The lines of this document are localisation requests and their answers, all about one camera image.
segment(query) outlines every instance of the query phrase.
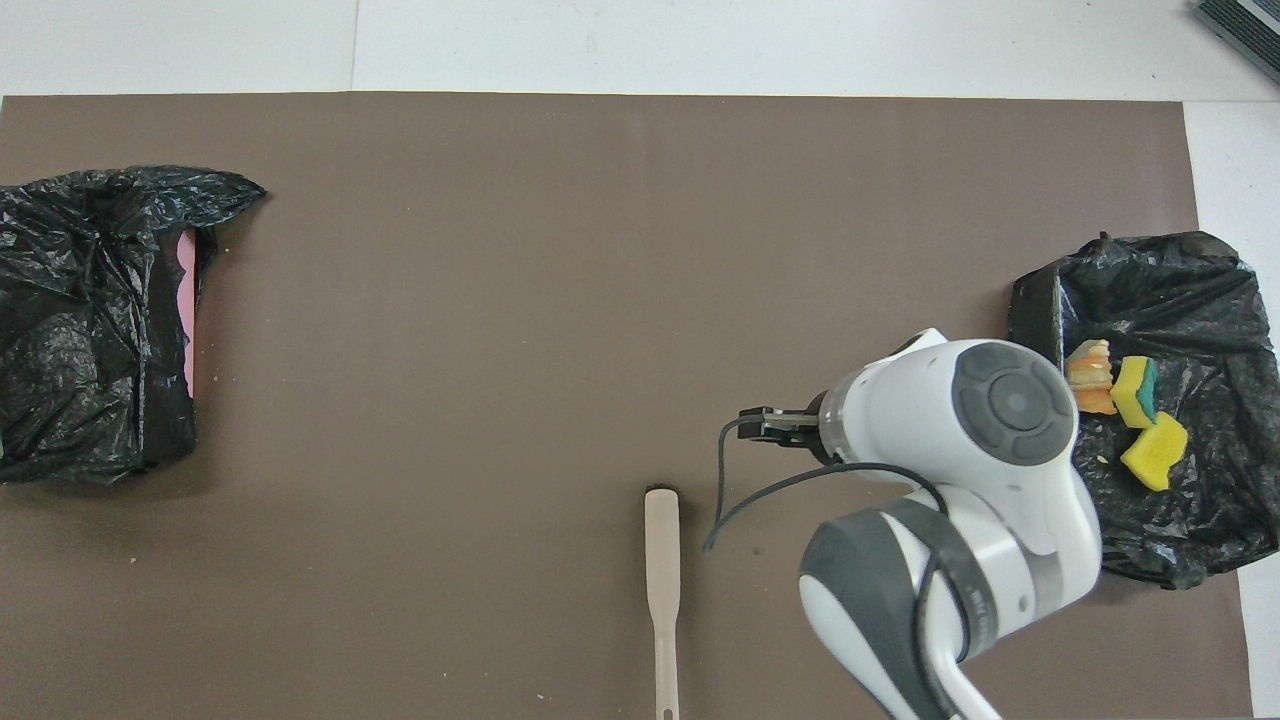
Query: yellow and green sponge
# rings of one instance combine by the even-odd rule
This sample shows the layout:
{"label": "yellow and green sponge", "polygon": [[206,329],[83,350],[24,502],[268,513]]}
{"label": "yellow and green sponge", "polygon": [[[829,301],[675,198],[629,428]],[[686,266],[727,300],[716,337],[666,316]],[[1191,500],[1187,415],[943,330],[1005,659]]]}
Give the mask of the yellow and green sponge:
{"label": "yellow and green sponge", "polygon": [[1120,456],[1120,461],[1142,484],[1158,492],[1169,489],[1169,469],[1183,459],[1184,452],[1187,429],[1169,413],[1156,413],[1155,423],[1142,430],[1133,446]]}
{"label": "yellow and green sponge", "polygon": [[1138,429],[1155,427],[1156,364],[1151,357],[1126,355],[1120,361],[1120,375],[1111,387],[1111,400],[1125,425]]}

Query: brush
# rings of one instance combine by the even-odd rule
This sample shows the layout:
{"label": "brush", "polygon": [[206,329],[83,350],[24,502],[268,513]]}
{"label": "brush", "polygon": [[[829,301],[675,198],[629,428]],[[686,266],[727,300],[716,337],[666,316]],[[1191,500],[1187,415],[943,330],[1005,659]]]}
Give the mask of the brush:
{"label": "brush", "polygon": [[680,496],[666,486],[644,495],[644,565],[653,618],[658,720],[680,720],[676,615],[680,614]]}

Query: brown table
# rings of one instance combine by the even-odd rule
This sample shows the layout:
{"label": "brown table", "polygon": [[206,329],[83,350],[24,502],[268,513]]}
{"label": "brown table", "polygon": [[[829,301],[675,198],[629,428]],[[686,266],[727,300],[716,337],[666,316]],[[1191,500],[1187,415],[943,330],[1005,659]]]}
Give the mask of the brown table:
{"label": "brown table", "polygon": [[[710,557],[713,441],[1106,229],[1197,225],[1180,106],[879,99],[6,97],[0,183],[236,170],[201,446],[0,491],[0,716],[649,717],[641,496],[684,501],[686,717],[874,717],[809,630],[824,478]],[[741,496],[810,466],[730,451]],[[1009,717],[1248,715],[1234,577],[1105,577],[966,664]]]}

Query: white floor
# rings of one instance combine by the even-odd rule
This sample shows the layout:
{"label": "white floor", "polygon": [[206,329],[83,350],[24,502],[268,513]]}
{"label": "white floor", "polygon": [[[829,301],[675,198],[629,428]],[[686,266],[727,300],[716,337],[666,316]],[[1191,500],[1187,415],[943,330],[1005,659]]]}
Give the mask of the white floor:
{"label": "white floor", "polygon": [[[1201,227],[1235,245],[1266,297],[1280,299],[1280,85],[1199,26],[1190,5],[315,0],[300,14],[287,0],[4,0],[0,96],[452,90],[1187,101]],[[1280,597],[1280,557],[1239,578],[1254,715],[1280,716],[1280,603],[1268,602]]]}

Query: black plastic bag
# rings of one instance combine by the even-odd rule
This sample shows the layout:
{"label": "black plastic bag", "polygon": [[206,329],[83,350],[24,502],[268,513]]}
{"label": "black plastic bag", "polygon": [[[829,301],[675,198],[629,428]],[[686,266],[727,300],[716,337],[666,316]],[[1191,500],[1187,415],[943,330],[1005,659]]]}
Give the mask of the black plastic bag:
{"label": "black plastic bag", "polygon": [[265,193],[178,167],[0,187],[0,483],[111,483],[195,448],[178,238],[202,273],[210,228]]}
{"label": "black plastic bag", "polygon": [[1062,366],[1087,340],[1156,361],[1156,407],[1190,438],[1170,489],[1148,491],[1120,455],[1138,430],[1080,415],[1073,460],[1102,524],[1103,568],[1192,588],[1276,551],[1280,378],[1252,268],[1202,232],[1112,240],[1020,278],[1011,341]]}

